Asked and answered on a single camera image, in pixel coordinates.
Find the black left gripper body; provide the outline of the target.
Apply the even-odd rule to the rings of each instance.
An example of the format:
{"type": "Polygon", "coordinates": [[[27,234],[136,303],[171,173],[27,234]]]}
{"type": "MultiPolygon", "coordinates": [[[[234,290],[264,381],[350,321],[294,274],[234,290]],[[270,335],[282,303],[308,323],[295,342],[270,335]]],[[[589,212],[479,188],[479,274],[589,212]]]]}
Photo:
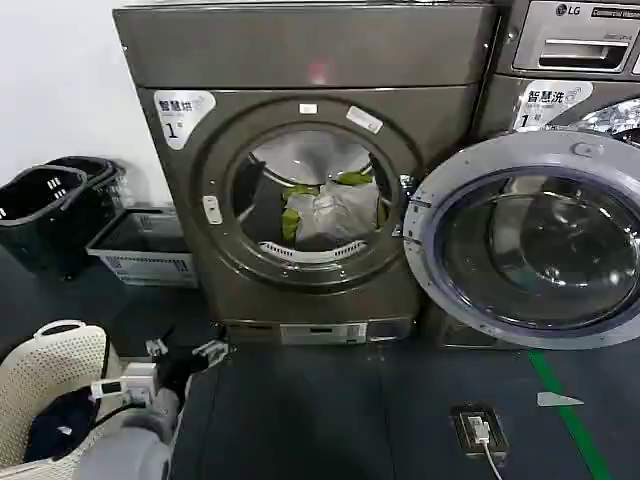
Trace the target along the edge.
{"type": "Polygon", "coordinates": [[[183,396],[189,378],[200,369],[200,355],[194,355],[190,349],[170,350],[159,361],[159,387],[183,396]]]}

